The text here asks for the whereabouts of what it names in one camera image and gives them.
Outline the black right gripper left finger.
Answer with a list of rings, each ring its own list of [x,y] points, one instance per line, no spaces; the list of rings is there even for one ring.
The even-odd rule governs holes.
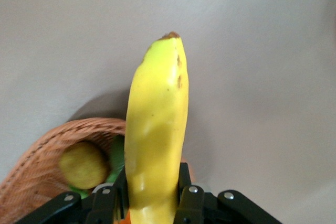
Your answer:
[[[16,223],[114,223],[126,218],[128,208],[123,168],[113,185],[101,184],[85,199],[72,191],[61,193]]]

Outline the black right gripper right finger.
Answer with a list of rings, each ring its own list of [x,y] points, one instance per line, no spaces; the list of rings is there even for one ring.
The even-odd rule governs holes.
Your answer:
[[[217,196],[191,182],[188,163],[180,163],[180,193],[175,223],[255,223],[281,222],[236,190],[225,190]]]

